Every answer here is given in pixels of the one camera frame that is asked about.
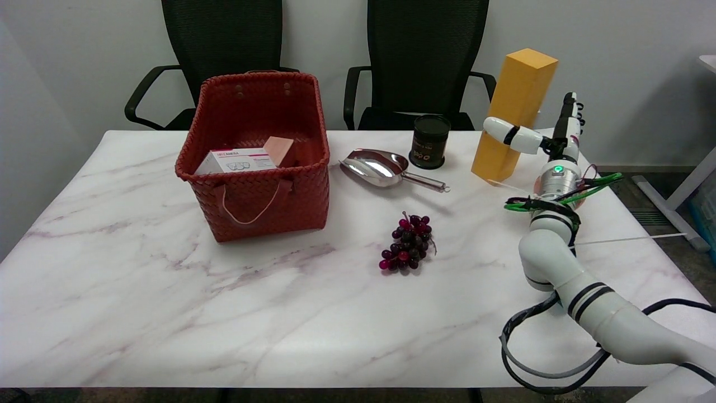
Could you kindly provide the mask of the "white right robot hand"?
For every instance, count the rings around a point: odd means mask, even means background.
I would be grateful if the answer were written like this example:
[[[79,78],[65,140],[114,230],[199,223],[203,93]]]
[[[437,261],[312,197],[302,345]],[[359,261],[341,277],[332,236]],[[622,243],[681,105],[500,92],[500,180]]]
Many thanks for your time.
[[[561,160],[576,164],[580,157],[580,137],[584,126],[583,108],[584,104],[577,100],[575,92],[568,92],[550,137],[495,117],[486,118],[483,129],[511,150],[524,154],[537,154],[542,150],[548,155],[549,161]]]

